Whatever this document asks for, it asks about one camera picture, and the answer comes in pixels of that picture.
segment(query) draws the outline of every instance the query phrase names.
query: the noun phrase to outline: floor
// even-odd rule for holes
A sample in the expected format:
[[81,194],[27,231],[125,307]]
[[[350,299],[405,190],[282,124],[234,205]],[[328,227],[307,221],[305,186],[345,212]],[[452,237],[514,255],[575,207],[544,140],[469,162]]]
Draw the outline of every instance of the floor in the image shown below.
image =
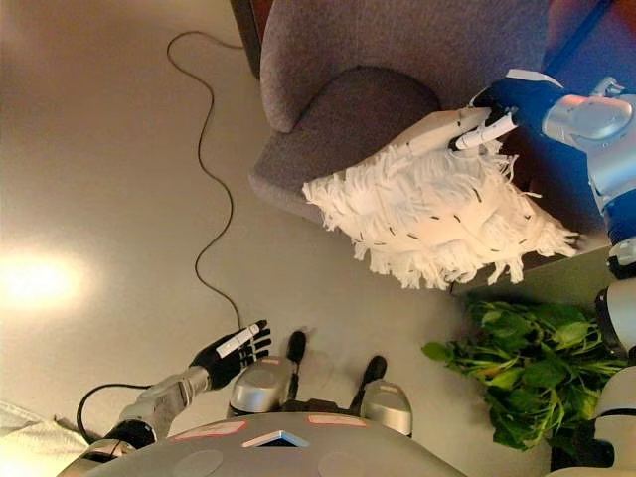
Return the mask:
[[[40,270],[49,294],[4,291],[1,398],[73,419],[90,388],[157,382],[236,326],[232,308],[193,271],[228,207],[195,154],[209,99],[168,64],[165,47],[185,30],[234,44],[239,33],[225,0],[2,6],[2,266],[14,278]],[[347,404],[380,353],[387,378],[410,396],[422,445],[471,477],[547,473],[545,447],[493,444],[479,389],[419,351],[465,330],[457,301],[370,274],[344,237],[251,192],[247,170],[268,126],[244,53],[192,37],[175,57],[215,87],[204,160],[237,203],[202,272],[235,298],[244,322],[269,321],[274,352],[293,330],[309,334],[299,397]],[[5,276],[5,288],[14,278]],[[200,398],[173,429],[223,418],[230,391]],[[107,431],[134,398],[95,396],[87,426]]]

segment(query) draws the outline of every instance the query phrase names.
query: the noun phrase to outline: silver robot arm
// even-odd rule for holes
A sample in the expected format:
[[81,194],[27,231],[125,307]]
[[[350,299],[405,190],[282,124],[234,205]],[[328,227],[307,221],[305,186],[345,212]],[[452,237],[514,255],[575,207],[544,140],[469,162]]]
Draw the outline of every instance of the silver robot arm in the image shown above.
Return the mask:
[[271,341],[260,340],[269,334],[266,326],[262,320],[224,336],[201,350],[184,372],[141,393],[123,410],[118,424],[103,439],[91,444],[59,477],[84,476],[102,463],[165,439],[174,419],[196,396],[223,388],[255,358],[267,354],[264,348]]

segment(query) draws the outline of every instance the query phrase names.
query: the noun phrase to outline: sticker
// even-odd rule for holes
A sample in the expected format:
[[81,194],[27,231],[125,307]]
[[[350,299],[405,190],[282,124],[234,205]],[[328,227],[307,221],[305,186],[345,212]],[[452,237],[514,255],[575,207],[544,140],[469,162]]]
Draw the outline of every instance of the sticker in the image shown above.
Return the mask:
[[202,425],[196,429],[187,430],[176,435],[172,440],[196,439],[199,437],[221,437],[223,435],[234,434],[243,430],[247,426],[244,420],[232,420],[229,422],[219,422],[216,424]]
[[365,422],[357,417],[350,417],[348,415],[334,415],[334,414],[312,414],[309,417],[309,422],[316,425],[343,425],[350,427],[367,427]]
[[380,389],[382,391],[388,391],[389,393],[399,393],[398,388],[394,388],[393,386],[380,385]]

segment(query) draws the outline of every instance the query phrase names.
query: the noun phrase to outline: black cable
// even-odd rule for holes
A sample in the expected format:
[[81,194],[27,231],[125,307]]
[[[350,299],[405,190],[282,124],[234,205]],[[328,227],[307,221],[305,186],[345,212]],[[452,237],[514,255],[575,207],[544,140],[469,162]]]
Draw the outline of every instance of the black cable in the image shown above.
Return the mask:
[[86,401],[88,400],[88,398],[90,398],[92,395],[94,395],[98,391],[104,390],[106,388],[127,388],[130,390],[147,390],[148,388],[150,388],[150,386],[149,385],[129,385],[127,383],[108,383],[106,385],[97,386],[96,388],[93,388],[88,393],[86,393],[81,398],[81,401],[79,402],[78,412],[76,414],[76,422],[78,425],[79,433],[81,434],[81,436],[83,437],[83,440],[85,440],[88,445],[93,444],[95,442],[95,439],[93,439],[92,437],[88,435],[88,433],[86,432],[86,429],[83,426],[83,407],[86,404]]
[[[199,141],[198,141],[198,144],[197,144],[197,159],[199,161],[199,166],[201,167],[201,169],[210,178],[215,180],[224,189],[224,191],[228,195],[228,201],[229,201],[229,204],[230,204],[230,211],[228,213],[228,218],[226,219],[226,222],[225,222],[223,228],[221,229],[221,231],[218,234],[216,234],[212,238],[212,240],[210,240],[210,242],[197,255],[197,258],[195,259],[195,273],[196,273],[197,278],[199,279],[199,281],[201,281],[205,286],[207,286],[208,288],[210,288],[214,292],[220,294],[226,300],[228,300],[228,302],[230,302],[231,306],[233,307],[233,309],[234,309],[234,311],[235,311],[235,313],[237,315],[237,324],[238,324],[238,329],[240,330],[240,329],[242,329],[242,323],[240,321],[239,309],[237,308],[237,305],[235,304],[235,302],[226,293],[222,292],[219,288],[217,288],[216,286],[214,286],[210,282],[208,282],[201,275],[201,272],[199,271],[199,263],[201,262],[201,257],[204,255],[204,253],[206,253],[212,247],[212,245],[214,245],[217,241],[219,241],[219,239],[228,231],[228,228],[230,227],[230,224],[232,223],[232,219],[234,218],[234,214],[235,214],[235,202],[234,202],[234,197],[232,195],[232,192],[230,191],[230,188],[228,187],[228,185],[219,176],[215,175],[212,171],[210,171],[210,169],[208,169],[208,167],[203,162],[203,157],[202,157],[202,154],[201,154],[201,149],[202,149],[202,146],[203,146],[203,140],[205,138],[206,132],[208,130],[208,125],[210,124],[210,120],[212,119],[212,115],[214,113],[215,92],[214,92],[212,86],[209,85],[207,82],[205,82],[203,79],[201,79],[200,77],[196,76],[195,74],[190,73],[187,70],[183,69],[175,61],[175,59],[173,58],[172,53],[171,53],[172,46],[174,45],[175,42],[177,42],[178,40],[180,40],[183,37],[190,36],[190,35],[200,35],[200,36],[202,36],[202,37],[204,37],[204,38],[206,38],[208,40],[211,40],[216,45],[219,45],[221,47],[228,48],[228,49],[231,49],[231,50],[242,50],[242,47],[241,46],[236,46],[236,45],[231,45],[229,43],[224,42],[223,40],[220,40],[220,39],[214,37],[213,35],[210,35],[210,34],[205,33],[205,32],[196,31],[196,30],[180,33],[179,35],[174,37],[172,40],[170,40],[170,42],[168,43],[168,46],[166,47],[166,57],[168,58],[168,61],[172,64],[172,66],[175,67],[177,70],[179,70],[184,75],[192,78],[193,80],[195,80],[196,82],[201,84],[208,91],[208,93],[210,94],[210,107],[208,108],[208,114],[206,115],[206,119],[205,119],[205,121],[203,123],[203,126],[201,128],[201,133],[199,134]],[[86,432],[86,429],[83,426],[83,416],[82,416],[83,415],[83,408],[84,408],[88,398],[90,398],[93,394],[97,393],[98,391],[101,391],[101,390],[106,389],[106,388],[127,388],[127,389],[132,389],[132,390],[147,390],[148,388],[150,388],[150,386],[148,386],[148,385],[129,385],[129,384],[126,384],[126,383],[108,383],[106,385],[97,386],[96,388],[93,388],[88,393],[86,393],[83,396],[83,398],[81,399],[81,401],[79,402],[78,412],[77,412],[77,415],[76,415],[76,421],[77,421],[79,433],[81,434],[83,439],[88,444],[93,444],[95,442],[95,439],[93,439],[92,437],[90,437],[88,435],[88,433]]]
[[565,44],[556,53],[556,55],[550,60],[548,65],[544,68],[544,73],[550,77],[555,77],[558,72],[563,68],[565,62],[569,60],[574,51],[585,40],[598,22],[603,18],[605,13],[614,3],[614,0],[599,0],[594,8],[585,17],[583,22],[578,26],[576,31],[571,37],[567,39]]
[[212,118],[212,115],[213,115],[213,112],[214,112],[214,108],[215,108],[215,92],[214,92],[212,86],[210,84],[208,84],[207,82],[205,82],[204,79],[202,79],[202,78],[198,77],[197,75],[195,75],[193,73],[190,73],[187,70],[185,70],[184,68],[182,68],[175,61],[175,59],[173,58],[172,53],[171,53],[172,46],[175,44],[175,42],[179,41],[183,37],[190,36],[190,35],[200,35],[200,36],[212,41],[215,45],[221,46],[223,48],[228,48],[228,49],[231,49],[231,50],[242,50],[242,47],[241,46],[237,46],[237,45],[231,45],[229,43],[224,42],[223,40],[218,39],[217,37],[215,37],[213,35],[210,35],[210,34],[205,33],[205,32],[200,32],[200,31],[197,31],[197,30],[180,33],[179,35],[174,37],[172,40],[170,40],[170,43],[168,43],[168,46],[166,47],[166,57],[168,58],[168,61],[172,64],[172,66],[175,67],[177,70],[179,70],[184,75],[192,78],[193,80],[198,82],[200,85],[202,85],[208,91],[208,94],[210,95],[210,108],[208,109],[208,114],[206,115],[206,119],[205,119],[205,121],[203,123],[203,127],[201,128],[201,134],[199,135],[199,143],[197,145],[197,159],[199,160],[199,166],[201,167],[203,172],[205,172],[211,179],[216,181],[223,188],[223,190],[226,192],[226,194],[228,196],[228,201],[229,201],[229,204],[230,204],[230,210],[229,210],[229,213],[228,213],[228,218],[226,219],[226,222],[225,222],[223,228],[221,229],[221,231],[218,234],[216,234],[214,236],[214,238],[212,238],[212,240],[210,240],[210,242],[208,242],[208,244],[203,248],[203,250],[201,250],[201,252],[197,255],[197,258],[195,260],[195,273],[197,274],[197,278],[199,278],[199,281],[201,281],[201,283],[203,283],[205,286],[210,288],[212,291],[220,294],[226,300],[228,300],[228,302],[231,304],[231,306],[233,307],[233,309],[234,309],[234,311],[235,311],[235,313],[237,315],[238,328],[241,329],[241,328],[243,328],[243,325],[242,325],[241,320],[240,320],[240,313],[239,313],[239,308],[237,307],[237,304],[226,293],[224,293],[221,289],[219,289],[218,287],[214,286],[212,283],[207,281],[201,275],[201,271],[199,270],[199,264],[201,262],[201,258],[203,257],[203,255],[217,241],[219,241],[219,239],[221,239],[221,237],[228,231],[228,228],[230,227],[230,224],[232,223],[232,220],[233,220],[234,215],[235,215],[235,201],[234,201],[234,196],[232,195],[232,192],[230,191],[230,188],[228,187],[228,185],[219,176],[217,176],[212,171],[210,171],[210,169],[208,169],[208,167],[203,162],[203,158],[202,158],[202,154],[201,154],[203,140],[204,140],[204,137],[206,135],[206,132],[207,132],[207,129],[208,129],[208,125],[210,124],[210,120]]

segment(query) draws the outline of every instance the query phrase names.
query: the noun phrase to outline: white fringed pillow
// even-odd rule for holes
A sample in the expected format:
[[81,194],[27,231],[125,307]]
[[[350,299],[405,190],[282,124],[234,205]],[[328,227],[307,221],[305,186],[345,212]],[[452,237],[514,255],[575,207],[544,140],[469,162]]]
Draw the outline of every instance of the white fringed pillow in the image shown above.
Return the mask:
[[515,157],[501,143],[453,152],[448,140],[479,124],[488,110],[459,109],[427,116],[374,156],[304,185],[324,225],[346,233],[355,258],[371,254],[370,269],[392,274],[402,288],[445,289],[495,264],[488,283],[506,270],[523,279],[521,257],[575,254],[575,234],[512,184]]

